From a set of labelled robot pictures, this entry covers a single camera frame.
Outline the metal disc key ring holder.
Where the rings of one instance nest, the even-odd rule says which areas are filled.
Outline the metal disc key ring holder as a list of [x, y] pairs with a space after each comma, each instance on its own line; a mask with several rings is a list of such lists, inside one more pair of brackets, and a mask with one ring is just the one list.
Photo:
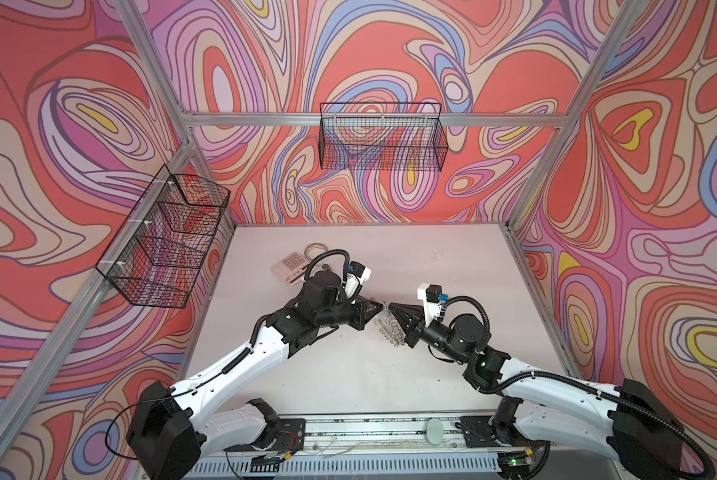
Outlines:
[[373, 323], [378, 328], [381, 336], [393, 347], [400, 347], [404, 344], [404, 332], [386, 307], [383, 308], [378, 316], [374, 317]]

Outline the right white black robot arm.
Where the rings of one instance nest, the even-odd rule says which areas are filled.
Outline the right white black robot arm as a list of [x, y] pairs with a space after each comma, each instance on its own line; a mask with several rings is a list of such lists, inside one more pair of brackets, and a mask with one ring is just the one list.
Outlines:
[[392, 303], [388, 311], [409, 347], [426, 344], [462, 365], [476, 392], [500, 396], [489, 420], [496, 441], [573, 446], [617, 461], [638, 479], [716, 476], [710, 455], [645, 384], [583, 381], [496, 350], [488, 315], [469, 296], [422, 293], [419, 304]]

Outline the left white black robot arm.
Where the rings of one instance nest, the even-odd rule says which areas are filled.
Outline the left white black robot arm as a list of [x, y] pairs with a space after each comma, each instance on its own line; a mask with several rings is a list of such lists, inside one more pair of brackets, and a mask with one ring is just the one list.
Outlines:
[[382, 304], [361, 296], [371, 271], [346, 250], [328, 250], [310, 261], [298, 294], [254, 324], [250, 340], [210, 367], [170, 386], [156, 381], [132, 406], [126, 444], [148, 478], [182, 479], [198, 460], [242, 446], [276, 443], [280, 418], [262, 399], [230, 412], [220, 407], [262, 373], [346, 325], [356, 331]]

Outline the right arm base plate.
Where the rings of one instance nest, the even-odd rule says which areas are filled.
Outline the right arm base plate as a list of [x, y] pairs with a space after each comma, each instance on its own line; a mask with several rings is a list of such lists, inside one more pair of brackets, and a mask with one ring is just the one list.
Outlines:
[[461, 416], [454, 425], [463, 435], [467, 448], [540, 448], [544, 446], [542, 441], [529, 440], [524, 437], [508, 421], [493, 421], [491, 415]]

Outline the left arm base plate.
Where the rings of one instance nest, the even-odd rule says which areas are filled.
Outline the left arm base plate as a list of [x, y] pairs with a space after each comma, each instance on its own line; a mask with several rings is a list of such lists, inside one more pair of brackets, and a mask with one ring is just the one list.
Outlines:
[[250, 444], [224, 448], [225, 452], [278, 452], [294, 454], [304, 447], [306, 420], [304, 418], [278, 419], [266, 425], [258, 439]]

